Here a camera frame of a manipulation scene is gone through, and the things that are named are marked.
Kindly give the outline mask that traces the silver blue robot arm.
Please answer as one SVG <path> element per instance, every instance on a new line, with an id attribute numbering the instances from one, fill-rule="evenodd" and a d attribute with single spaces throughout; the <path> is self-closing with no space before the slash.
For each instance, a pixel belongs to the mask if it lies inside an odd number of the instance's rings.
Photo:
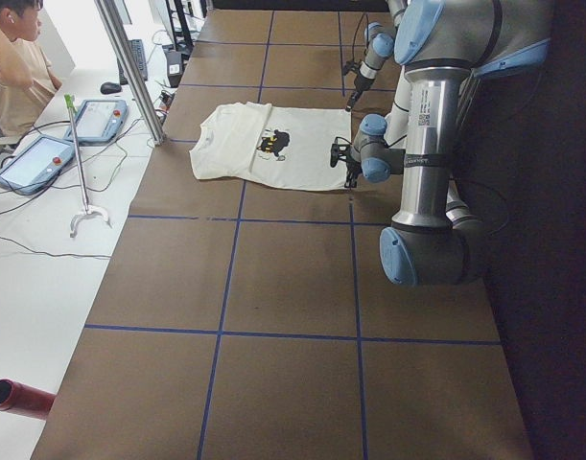
<path id="1" fill-rule="evenodd" d="M 400 80 L 387 116 L 364 116 L 350 142 L 331 147 L 345 184 L 403 178 L 401 203 L 380 236 L 380 258 L 396 285 L 455 285 L 484 271 L 487 231 L 451 181 L 454 147 L 482 80 L 540 66 L 551 42 L 551 1 L 392 1 L 391 25 L 370 24 L 364 58 L 348 65 L 355 103 L 384 63 Z"/>
<path id="2" fill-rule="evenodd" d="M 384 64 L 393 57 L 395 38 L 408 5 L 408 1 L 387 1 L 392 24 L 382 26 L 377 22 L 367 23 L 363 32 L 364 57 L 355 59 L 355 55 L 352 55 L 343 64 L 341 73 L 344 77 L 349 73 L 355 74 L 354 90 L 345 106 L 347 112 L 352 111 L 362 94 L 371 88 Z"/>

